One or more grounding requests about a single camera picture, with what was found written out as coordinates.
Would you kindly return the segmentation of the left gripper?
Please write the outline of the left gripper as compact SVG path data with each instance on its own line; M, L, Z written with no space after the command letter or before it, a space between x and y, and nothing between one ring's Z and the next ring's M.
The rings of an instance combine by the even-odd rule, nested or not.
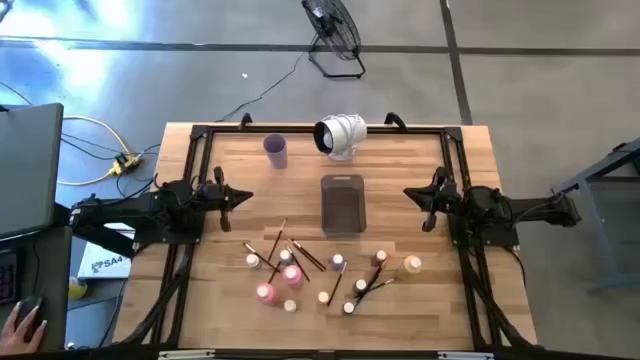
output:
M201 187L206 211L220 212L220 226L224 232L231 231L229 212L231 206L239 206L251 199L254 195L251 191L234 189L225 183L224 172L220 166L213 169L214 180L207 180Z

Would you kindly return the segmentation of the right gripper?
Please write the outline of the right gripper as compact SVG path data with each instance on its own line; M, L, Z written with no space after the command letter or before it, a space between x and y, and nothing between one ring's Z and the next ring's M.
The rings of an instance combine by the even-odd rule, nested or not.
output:
M404 194L419 208L427 208L428 213L423 230L430 232L437 221L437 212L455 214L463 202L463 197L457 192L457 185L448 177L444 167L437 167L432 183L423 187L407 187Z

